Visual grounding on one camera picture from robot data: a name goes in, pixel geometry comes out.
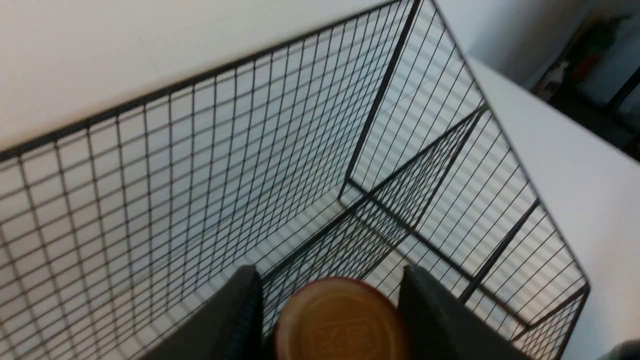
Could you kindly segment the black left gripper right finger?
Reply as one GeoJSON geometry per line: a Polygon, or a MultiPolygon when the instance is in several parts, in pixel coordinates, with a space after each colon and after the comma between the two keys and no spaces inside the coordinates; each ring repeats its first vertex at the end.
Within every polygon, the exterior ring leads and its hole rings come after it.
{"type": "Polygon", "coordinates": [[[403,268],[398,312],[406,324],[412,360],[528,358],[418,265],[403,268]]]}

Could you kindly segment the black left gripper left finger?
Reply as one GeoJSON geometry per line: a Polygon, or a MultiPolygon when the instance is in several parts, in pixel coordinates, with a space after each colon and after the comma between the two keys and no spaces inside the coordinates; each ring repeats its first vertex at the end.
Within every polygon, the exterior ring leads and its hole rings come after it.
{"type": "Polygon", "coordinates": [[[262,280],[242,265],[178,330],[144,360],[260,360],[263,341],[262,280]]]}

